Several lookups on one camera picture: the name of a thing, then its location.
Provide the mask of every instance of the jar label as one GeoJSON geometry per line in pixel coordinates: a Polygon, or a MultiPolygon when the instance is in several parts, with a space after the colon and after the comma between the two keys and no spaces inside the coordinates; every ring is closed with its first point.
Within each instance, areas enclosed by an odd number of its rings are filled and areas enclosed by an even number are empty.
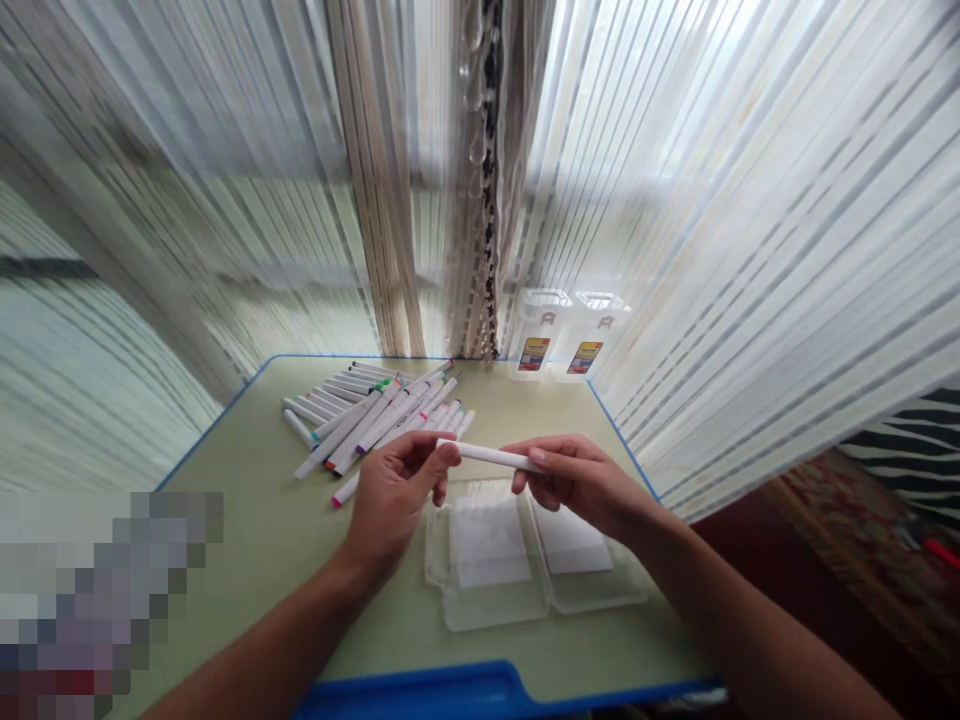
{"type": "Polygon", "coordinates": [[[517,370],[537,372],[543,365],[543,358],[547,355],[548,347],[550,347],[550,338],[527,338],[523,345],[523,354],[520,356],[520,365],[517,370]]]}
{"type": "Polygon", "coordinates": [[[602,347],[603,343],[580,343],[577,354],[567,368],[567,375],[586,375],[602,347]]]}

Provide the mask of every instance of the plastic bottle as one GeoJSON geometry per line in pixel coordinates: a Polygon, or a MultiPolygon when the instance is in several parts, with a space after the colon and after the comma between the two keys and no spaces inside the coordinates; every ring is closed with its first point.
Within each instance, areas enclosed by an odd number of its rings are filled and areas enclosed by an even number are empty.
{"type": "Polygon", "coordinates": [[[547,374],[547,363],[573,302],[563,290],[530,288],[517,307],[519,327],[508,356],[512,380],[537,381],[547,374]]]}
{"type": "Polygon", "coordinates": [[[630,320],[630,307],[613,293],[576,292],[575,306],[554,351],[557,382],[585,382],[601,352],[611,352],[630,320]]]}

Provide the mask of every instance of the hand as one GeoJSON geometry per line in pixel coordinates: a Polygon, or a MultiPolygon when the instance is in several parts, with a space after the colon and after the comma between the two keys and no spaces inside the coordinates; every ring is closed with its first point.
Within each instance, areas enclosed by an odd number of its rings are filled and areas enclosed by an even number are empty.
{"type": "Polygon", "coordinates": [[[454,433],[408,432],[370,453],[360,466],[350,529],[342,552],[349,562],[370,570],[380,581],[397,569],[420,524],[427,494],[443,505],[447,470],[460,464],[456,445],[436,447],[454,433]]]}
{"type": "Polygon", "coordinates": [[[656,500],[609,455],[583,435],[534,438],[501,448],[526,455],[544,474],[517,470],[512,490],[526,485],[533,498],[556,512],[566,505],[604,535],[624,544],[644,514],[660,512],[656,500]]]}

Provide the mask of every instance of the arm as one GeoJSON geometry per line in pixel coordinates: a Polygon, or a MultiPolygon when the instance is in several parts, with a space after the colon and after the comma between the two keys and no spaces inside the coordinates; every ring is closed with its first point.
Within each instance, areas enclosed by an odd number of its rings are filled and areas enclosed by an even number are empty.
{"type": "Polygon", "coordinates": [[[407,433],[360,470],[350,529],[327,565],[144,716],[288,718],[367,603],[396,570],[427,495],[442,504],[451,433],[407,433]]]}
{"type": "Polygon", "coordinates": [[[897,717],[850,665],[747,582],[592,442],[560,436],[504,450],[528,455],[546,471],[517,471],[514,492],[529,484],[545,508],[567,505],[637,556],[747,715],[897,717]]]}

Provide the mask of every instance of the finger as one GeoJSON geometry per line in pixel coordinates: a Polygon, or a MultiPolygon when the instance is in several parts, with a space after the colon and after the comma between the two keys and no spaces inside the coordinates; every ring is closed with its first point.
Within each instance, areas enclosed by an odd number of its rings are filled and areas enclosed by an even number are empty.
{"type": "Polygon", "coordinates": [[[596,477],[598,465],[594,460],[572,458],[541,448],[530,448],[527,457],[538,468],[552,475],[570,478],[578,482],[590,482],[596,477]]]}
{"type": "Polygon", "coordinates": [[[444,478],[433,486],[433,504],[438,508],[443,507],[443,502],[447,499],[447,479],[444,478]]]}
{"type": "Polygon", "coordinates": [[[547,452],[584,458],[586,460],[598,460],[601,462],[609,460],[607,454],[584,435],[548,435],[546,437],[524,440],[521,443],[513,443],[500,449],[504,452],[527,455],[533,448],[540,448],[547,452]]]}
{"type": "Polygon", "coordinates": [[[557,496],[547,490],[547,488],[536,479],[530,482],[530,494],[533,495],[534,500],[550,512],[556,512],[560,509],[560,500],[557,499],[557,496]]]}
{"type": "Polygon", "coordinates": [[[442,433],[442,432],[433,432],[428,430],[414,430],[412,432],[405,432],[403,435],[400,435],[397,438],[394,438],[390,442],[381,448],[381,451],[387,455],[393,455],[394,457],[399,457],[405,459],[408,457],[421,454],[422,457],[428,456],[433,452],[433,448],[437,445],[437,440],[444,438],[445,440],[456,440],[456,433],[442,433]]]}
{"type": "Polygon", "coordinates": [[[521,443],[504,445],[500,449],[504,452],[517,453],[518,455],[526,455],[527,451],[533,447],[543,448],[544,450],[549,450],[550,452],[560,452],[560,448],[563,446],[564,441],[569,440],[572,437],[573,435],[546,435],[544,437],[530,438],[529,440],[524,440],[521,443]]]}
{"type": "Polygon", "coordinates": [[[456,445],[441,445],[428,457],[423,466],[410,478],[409,484],[421,498],[439,482],[447,479],[447,470],[460,464],[460,448],[456,445]]]}
{"type": "Polygon", "coordinates": [[[523,488],[527,486],[530,478],[527,476],[526,471],[524,470],[515,470],[513,473],[513,482],[510,483],[510,491],[514,495],[519,495],[523,492],[523,488]]]}

